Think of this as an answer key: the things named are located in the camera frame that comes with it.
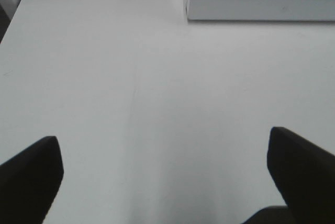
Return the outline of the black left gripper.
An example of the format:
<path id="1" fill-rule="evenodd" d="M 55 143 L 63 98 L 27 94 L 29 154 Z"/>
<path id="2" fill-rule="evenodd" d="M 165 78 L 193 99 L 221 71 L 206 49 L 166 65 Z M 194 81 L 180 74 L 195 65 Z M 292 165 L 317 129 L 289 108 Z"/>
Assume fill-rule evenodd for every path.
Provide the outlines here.
<path id="1" fill-rule="evenodd" d="M 284 127 L 273 127 L 267 168 L 287 206 L 260 209 L 243 224 L 334 223 L 334 155 Z"/>

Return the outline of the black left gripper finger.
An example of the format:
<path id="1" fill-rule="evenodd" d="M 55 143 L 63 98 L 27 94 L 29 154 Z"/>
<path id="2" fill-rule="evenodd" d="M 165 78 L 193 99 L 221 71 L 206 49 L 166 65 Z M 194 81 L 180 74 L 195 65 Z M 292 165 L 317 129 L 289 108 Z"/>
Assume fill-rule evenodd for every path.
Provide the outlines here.
<path id="1" fill-rule="evenodd" d="M 63 176 L 55 136 L 38 140 L 1 164 L 1 223 L 43 223 Z"/>

